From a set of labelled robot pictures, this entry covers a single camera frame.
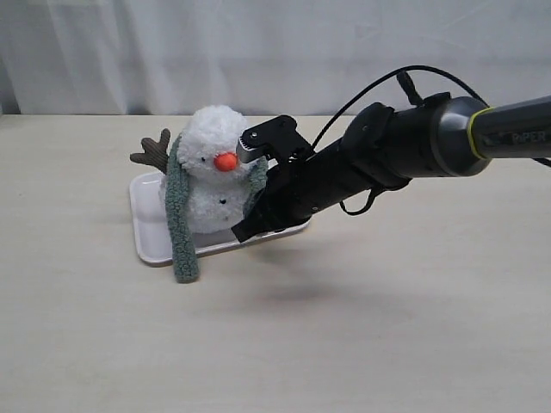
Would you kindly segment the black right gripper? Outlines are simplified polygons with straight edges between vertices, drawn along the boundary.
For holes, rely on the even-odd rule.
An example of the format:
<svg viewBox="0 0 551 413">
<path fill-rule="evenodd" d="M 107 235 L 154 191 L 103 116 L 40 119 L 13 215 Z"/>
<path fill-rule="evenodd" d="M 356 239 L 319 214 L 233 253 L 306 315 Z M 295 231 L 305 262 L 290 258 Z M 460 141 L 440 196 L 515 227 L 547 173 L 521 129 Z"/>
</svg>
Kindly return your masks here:
<svg viewBox="0 0 551 413">
<path fill-rule="evenodd" d="M 438 93 L 406 110 L 375 102 L 356 115 L 341 138 L 269 173 L 257 206 L 232 227 L 240 243 L 290 231 L 315 213 L 363 191 L 367 203 L 415 178 L 445 176 L 433 152 L 437 116 L 451 100 Z"/>
</svg>

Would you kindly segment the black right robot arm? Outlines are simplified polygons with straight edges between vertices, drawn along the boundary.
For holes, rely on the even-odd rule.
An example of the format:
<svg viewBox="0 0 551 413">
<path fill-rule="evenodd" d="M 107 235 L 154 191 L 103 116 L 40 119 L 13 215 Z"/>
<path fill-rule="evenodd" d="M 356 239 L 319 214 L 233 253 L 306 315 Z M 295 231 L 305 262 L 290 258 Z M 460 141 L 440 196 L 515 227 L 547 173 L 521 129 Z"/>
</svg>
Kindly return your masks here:
<svg viewBox="0 0 551 413">
<path fill-rule="evenodd" d="M 550 100 L 490 107 L 442 93 L 407 110 L 375 102 L 321 150 L 302 138 L 294 118 L 280 115 L 246 129 L 236 151 L 243 163 L 275 161 L 232 228 L 245 242 L 302 225 L 361 192 L 374 201 L 417 178 L 475 176 L 500 158 L 547 158 Z"/>
</svg>

